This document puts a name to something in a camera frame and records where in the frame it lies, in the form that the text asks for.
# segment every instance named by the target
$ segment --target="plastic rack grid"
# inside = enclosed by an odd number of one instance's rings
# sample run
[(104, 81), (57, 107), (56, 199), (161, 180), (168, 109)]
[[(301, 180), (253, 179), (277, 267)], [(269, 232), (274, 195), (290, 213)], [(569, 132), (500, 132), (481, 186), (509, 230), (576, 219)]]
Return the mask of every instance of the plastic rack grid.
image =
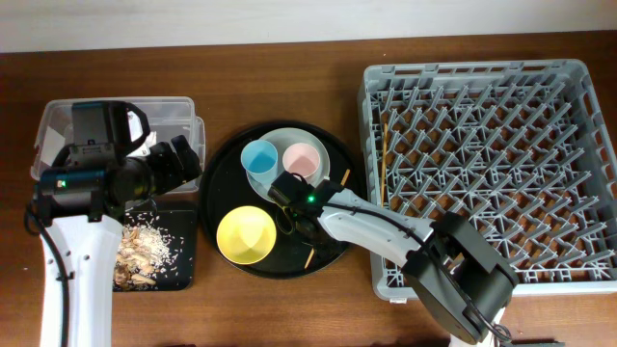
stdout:
[[(387, 123), (385, 207), (469, 217), (515, 295), (617, 291), (617, 160), (582, 62), (369, 67), (358, 102), (372, 202)], [(389, 261), (371, 268), (382, 299), (416, 296)]]

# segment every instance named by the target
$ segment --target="black cutting board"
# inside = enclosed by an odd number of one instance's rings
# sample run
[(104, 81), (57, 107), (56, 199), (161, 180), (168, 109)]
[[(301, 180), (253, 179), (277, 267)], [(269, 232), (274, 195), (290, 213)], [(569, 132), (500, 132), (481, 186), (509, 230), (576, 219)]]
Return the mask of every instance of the black cutting board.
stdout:
[[(174, 238), (168, 247), (171, 256), (177, 254), (174, 263), (165, 264), (164, 273), (156, 274), (156, 284), (145, 289), (128, 291), (173, 291), (188, 287), (193, 281), (195, 264), (195, 248), (197, 245), (197, 209), (190, 201), (156, 200), (156, 211), (150, 202), (144, 203), (127, 212), (124, 216), (125, 226), (136, 226), (141, 221), (137, 218), (143, 215), (148, 221), (153, 220), (153, 227), (161, 227)], [(124, 292), (114, 284), (114, 291)]]

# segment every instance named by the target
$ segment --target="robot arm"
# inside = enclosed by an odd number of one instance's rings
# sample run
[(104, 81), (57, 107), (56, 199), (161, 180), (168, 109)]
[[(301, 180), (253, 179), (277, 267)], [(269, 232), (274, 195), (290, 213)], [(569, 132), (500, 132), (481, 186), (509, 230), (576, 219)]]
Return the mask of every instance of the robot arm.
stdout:
[[(149, 200), (197, 178), (184, 136), (129, 157), (149, 134), (148, 119), (120, 101), (72, 106), (75, 143), (40, 176), (26, 229), (40, 234), (45, 291), (40, 346), (111, 345), (112, 283), (126, 203)], [(129, 116), (141, 123), (132, 139)]]
[[(312, 188), (292, 173), (282, 173), (268, 195), (309, 242), (327, 242), (328, 237), (351, 242), (400, 266), (429, 312), (457, 338), (475, 344), (490, 331), (508, 339), (490, 322), (509, 303), (519, 280), (465, 218), (400, 215), (337, 183), (324, 180)], [(452, 276), (444, 263), (459, 255), (465, 260)]]

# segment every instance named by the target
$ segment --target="wooden stick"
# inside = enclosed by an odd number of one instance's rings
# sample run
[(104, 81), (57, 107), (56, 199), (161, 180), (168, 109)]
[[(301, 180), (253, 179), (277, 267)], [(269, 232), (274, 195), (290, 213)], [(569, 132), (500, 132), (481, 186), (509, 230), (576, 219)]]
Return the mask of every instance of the wooden stick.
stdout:
[(343, 177), (343, 179), (340, 181), (340, 185), (341, 186), (345, 186), (345, 183), (347, 183), (347, 178), (349, 178), (349, 173), (351, 171), (349, 171), (349, 169), (347, 169), (347, 171), (345, 172), (345, 176)]
[(309, 264), (310, 264), (310, 260), (312, 259), (312, 257), (315, 255), (315, 248), (311, 248), (310, 249), (310, 254), (308, 255), (308, 259), (307, 259), (307, 263), (305, 264), (305, 270), (307, 270)]
[(384, 194), (386, 192), (386, 153), (388, 153), (388, 124), (384, 123), (384, 154), (382, 155), (382, 207), (384, 207)]

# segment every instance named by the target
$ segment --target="black cable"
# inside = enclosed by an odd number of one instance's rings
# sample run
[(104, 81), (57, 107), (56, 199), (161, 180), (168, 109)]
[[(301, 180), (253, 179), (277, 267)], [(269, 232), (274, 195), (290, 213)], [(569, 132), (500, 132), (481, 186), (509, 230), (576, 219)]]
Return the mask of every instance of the black cable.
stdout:
[[(277, 227), (279, 227), (279, 229), (281, 230), (283, 234), (291, 235), (295, 227), (293, 226), (293, 221), (291, 220), (291, 217), (287, 215), (285, 208), (287, 207), (279, 207), (279, 209), (277, 210), (277, 213), (275, 213), (274, 219), (275, 219), (275, 222), (277, 223)], [(287, 219), (287, 222), (291, 226), (291, 230), (286, 230), (284, 227), (281, 226), (281, 223), (279, 223), (279, 211), (282, 211), (282, 214), (285, 216), (285, 218)]]
[(403, 226), (402, 224), (394, 221), (392, 218), (384, 216), (384, 215), (382, 215), (379, 212), (375, 212), (375, 211), (371, 211), (371, 210), (367, 210), (367, 209), (362, 209), (362, 208), (358, 208), (358, 207), (349, 207), (349, 206), (345, 206), (345, 205), (341, 205), (341, 204), (337, 204), (337, 203), (329, 203), (329, 202), (324, 203), (324, 206), (338, 208), (338, 209), (342, 209), (342, 210), (346, 210), (346, 211), (351, 211), (353, 213), (367, 214), (369, 216), (380, 218), (380, 219), (382, 219), (382, 220), (392, 224), (393, 226), (398, 227), (401, 231), (405, 232), (407, 235), (412, 237), (420, 246), (420, 249), (418, 251), (421, 252), (422, 250), (425, 250), (425, 253), (431, 258), (431, 261), (433, 261), (435, 263), (435, 265), (438, 266), (438, 268), (442, 271), (443, 275), (452, 284), (452, 286), (457, 291), (457, 293), (465, 301), (465, 304), (471, 309), (473, 314), (475, 316), (477, 316), (477, 318), (482, 322), (482, 324), (485, 325), (486, 328), (491, 333), (493, 333), (493, 335), (496, 338), (498, 338), (499, 340), (501, 340), (503, 342), (507, 342), (507, 343), (512, 341), (512, 335), (510, 334), (510, 331), (507, 328), (505, 328), (504, 326), (502, 326), (502, 325), (499, 325), (499, 324), (493, 325), (492, 323), (490, 323), (486, 319), (484, 314), (482, 314), (482, 312), (480, 312), (480, 309), (478, 309), (478, 307), (473, 303), (473, 300), (469, 297), (469, 295), (467, 295), (467, 293), (464, 292), (461, 289), (461, 287), (456, 282), (456, 280), (454, 280), (452, 278), (452, 275), (445, 268), (445, 266), (442, 264), (442, 262), (432, 252), (426, 251), (426, 249), (425, 249), (426, 244), (424, 243), (424, 241), (422, 239), (420, 239), (415, 233), (413, 233), (412, 230), (409, 230), (408, 227)]
[(73, 146), (73, 144), (65, 145), (64, 147), (60, 149), (60, 151), (56, 155), (56, 159), (54, 159), (54, 162), (51, 164), (52, 168), (60, 168), (65, 165), (65, 163), (67, 162), (68, 156), (70, 155), (71, 146)]
[[(39, 233), (34, 232), (30, 229), (30, 223), (32, 221), (35, 226), (39, 229)], [(26, 227), (26, 231), (28, 231), (31, 235), (39, 235), (42, 237), (43, 241), (49, 247), (52, 255), (54, 256), (54, 260), (56, 261), (56, 265), (58, 266), (58, 270), (60, 271), (60, 276), (58, 280), (62, 285), (62, 330), (60, 334), (60, 346), (67, 347), (68, 346), (68, 314), (70, 313), (69, 309), (69, 300), (68, 300), (68, 274), (67, 268), (65, 267), (65, 263), (62, 260), (62, 256), (60, 255), (60, 251), (58, 251), (58, 247), (52, 240), (51, 236), (45, 229), (45, 226), (40, 221), (39, 217), (34, 213), (32, 209), (32, 203), (28, 203), (26, 205), (26, 213), (23, 218), (24, 226)]]
[(295, 175), (296, 177), (298, 177), (298, 178), (302, 181), (302, 183), (304, 183), (304, 185), (305, 185), (305, 186), (308, 186), (308, 185), (309, 185), (309, 183), (307, 182), (307, 180), (306, 180), (306, 179), (305, 179), (305, 178), (304, 178), (301, 174), (299, 174), (299, 173), (290, 173), (290, 174), (293, 174), (293, 175)]

